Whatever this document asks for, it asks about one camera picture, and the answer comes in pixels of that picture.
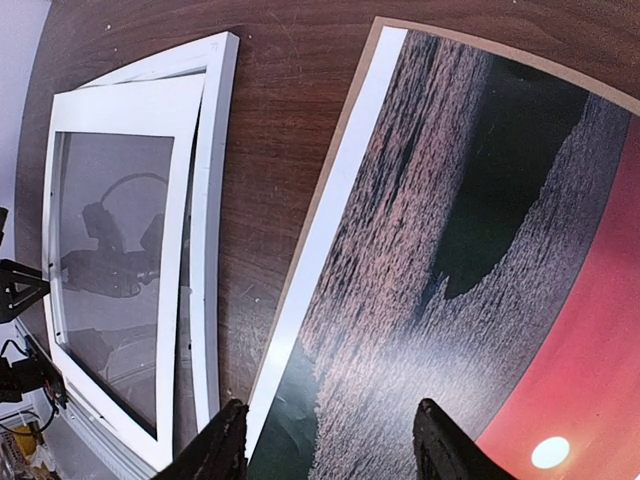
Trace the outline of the white mat board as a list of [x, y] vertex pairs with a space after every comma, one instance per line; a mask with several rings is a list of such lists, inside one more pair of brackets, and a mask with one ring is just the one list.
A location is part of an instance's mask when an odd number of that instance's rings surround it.
[[[53, 98], [42, 219], [43, 273], [50, 284], [45, 316], [53, 364], [66, 388], [101, 424], [155, 470], [173, 459], [174, 373], [184, 220], [192, 148], [205, 78], [169, 79], [88, 87]], [[145, 430], [119, 407], [61, 347], [63, 308], [59, 255], [60, 165], [65, 135], [105, 133], [174, 140], [164, 217], [156, 339], [156, 429]]]

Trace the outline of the white picture frame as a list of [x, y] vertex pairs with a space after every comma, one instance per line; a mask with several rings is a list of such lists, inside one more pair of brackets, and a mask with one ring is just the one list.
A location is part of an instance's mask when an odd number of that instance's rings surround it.
[[[198, 116], [184, 220], [174, 373], [173, 459], [220, 408], [218, 367], [218, 257], [223, 170], [237, 36], [223, 32], [138, 60], [76, 89], [201, 74]], [[143, 462], [66, 388], [64, 418], [89, 456], [118, 479], [148, 479], [161, 470]]]

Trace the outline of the clear acrylic sheet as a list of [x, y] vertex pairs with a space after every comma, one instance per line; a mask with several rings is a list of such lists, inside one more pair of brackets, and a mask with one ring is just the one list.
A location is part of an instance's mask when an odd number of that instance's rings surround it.
[[60, 165], [61, 347], [156, 429], [162, 240], [174, 140], [69, 133]]

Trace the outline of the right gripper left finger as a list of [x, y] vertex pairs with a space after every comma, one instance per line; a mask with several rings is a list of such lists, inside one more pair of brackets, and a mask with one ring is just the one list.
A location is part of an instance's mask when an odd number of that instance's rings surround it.
[[154, 480], [244, 480], [249, 407], [230, 400]]

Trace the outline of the red and grey photo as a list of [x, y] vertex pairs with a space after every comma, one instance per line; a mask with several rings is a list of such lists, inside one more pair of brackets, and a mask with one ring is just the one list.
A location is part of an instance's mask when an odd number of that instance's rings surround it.
[[639, 102], [377, 18], [254, 384], [252, 479], [417, 479], [434, 400], [514, 479], [639, 475]]

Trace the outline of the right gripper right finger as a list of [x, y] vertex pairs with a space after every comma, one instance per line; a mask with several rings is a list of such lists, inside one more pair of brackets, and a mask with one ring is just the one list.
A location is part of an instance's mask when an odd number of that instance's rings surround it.
[[430, 398], [421, 400], [418, 405], [413, 448], [417, 479], [514, 479]]

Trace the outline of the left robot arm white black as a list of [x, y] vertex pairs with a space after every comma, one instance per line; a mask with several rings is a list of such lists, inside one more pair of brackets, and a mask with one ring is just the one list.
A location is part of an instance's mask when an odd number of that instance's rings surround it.
[[[50, 293], [39, 270], [9, 259], [1, 261], [1, 324], [16, 320], [25, 310]], [[1, 348], [1, 402], [18, 403], [23, 395], [43, 389], [54, 405], [67, 409], [64, 380], [32, 336], [16, 350], [22, 359], [10, 363]]]

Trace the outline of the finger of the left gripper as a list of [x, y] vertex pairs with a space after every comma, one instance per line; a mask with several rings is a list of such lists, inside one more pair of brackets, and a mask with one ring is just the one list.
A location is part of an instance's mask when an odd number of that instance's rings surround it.
[[39, 270], [13, 260], [1, 261], [1, 323], [13, 321], [50, 293]]

